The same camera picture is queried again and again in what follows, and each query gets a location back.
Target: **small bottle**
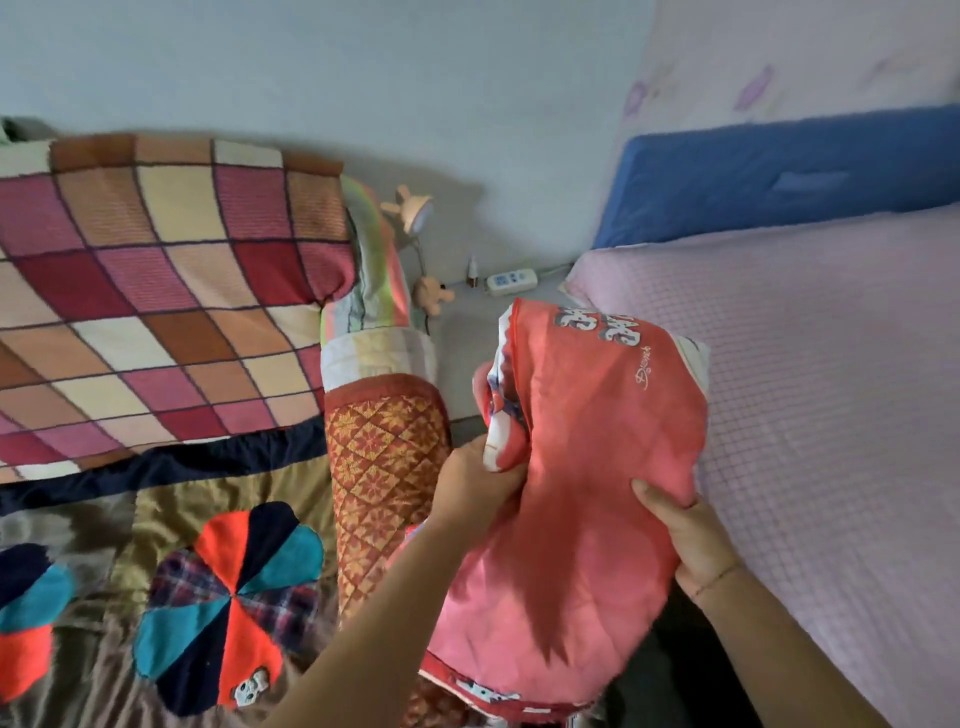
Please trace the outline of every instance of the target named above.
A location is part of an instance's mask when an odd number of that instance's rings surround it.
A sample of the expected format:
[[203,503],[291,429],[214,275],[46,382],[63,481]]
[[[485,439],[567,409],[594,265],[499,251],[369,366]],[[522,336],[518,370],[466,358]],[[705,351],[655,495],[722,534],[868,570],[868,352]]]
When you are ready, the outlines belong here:
[[467,264],[467,285],[470,288],[476,288],[480,285],[480,273],[477,271],[476,256],[470,256],[470,262]]

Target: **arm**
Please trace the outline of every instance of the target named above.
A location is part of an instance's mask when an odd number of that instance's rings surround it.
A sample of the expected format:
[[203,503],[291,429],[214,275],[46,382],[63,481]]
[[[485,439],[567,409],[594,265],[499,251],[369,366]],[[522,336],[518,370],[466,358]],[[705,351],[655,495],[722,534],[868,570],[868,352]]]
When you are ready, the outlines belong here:
[[677,582],[704,612],[766,728],[889,728],[737,555],[713,509],[683,509],[635,480],[637,498],[669,529]]
[[399,724],[450,582],[526,475],[486,471],[484,439],[450,455],[430,518],[263,728]]

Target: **hand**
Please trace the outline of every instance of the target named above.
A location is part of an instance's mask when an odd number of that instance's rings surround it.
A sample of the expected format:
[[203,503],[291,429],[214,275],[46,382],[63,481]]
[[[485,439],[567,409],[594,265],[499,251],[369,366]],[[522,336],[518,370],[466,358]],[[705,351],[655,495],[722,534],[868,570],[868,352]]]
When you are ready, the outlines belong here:
[[637,500],[670,532],[681,561],[677,583],[694,603],[699,604],[698,598],[706,590],[743,565],[727,529],[705,500],[698,498],[689,508],[683,508],[667,493],[642,480],[633,480],[630,485]]
[[460,532],[473,547],[490,529],[500,506],[527,477],[526,464],[491,473],[483,464],[486,435],[450,453],[440,470],[427,524]]

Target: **pink bedsheet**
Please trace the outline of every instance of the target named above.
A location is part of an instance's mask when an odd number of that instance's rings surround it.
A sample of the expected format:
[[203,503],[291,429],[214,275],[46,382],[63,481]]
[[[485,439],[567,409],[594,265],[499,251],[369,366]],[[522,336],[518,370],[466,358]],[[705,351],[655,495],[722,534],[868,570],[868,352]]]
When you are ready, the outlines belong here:
[[960,206],[590,252],[567,289],[710,345],[700,485],[895,726],[960,716]]

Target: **wrist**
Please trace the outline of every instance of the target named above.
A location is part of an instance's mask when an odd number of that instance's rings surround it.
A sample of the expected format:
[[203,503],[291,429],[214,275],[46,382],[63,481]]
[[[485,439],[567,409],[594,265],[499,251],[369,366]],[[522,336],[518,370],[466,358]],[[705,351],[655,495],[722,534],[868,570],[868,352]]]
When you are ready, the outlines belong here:
[[444,548],[464,556],[473,548],[470,529],[454,519],[430,516],[420,529],[420,534],[435,542],[436,548]]
[[755,579],[749,569],[738,561],[721,571],[717,576],[691,598],[700,607],[707,619],[718,609],[736,600],[747,584]]

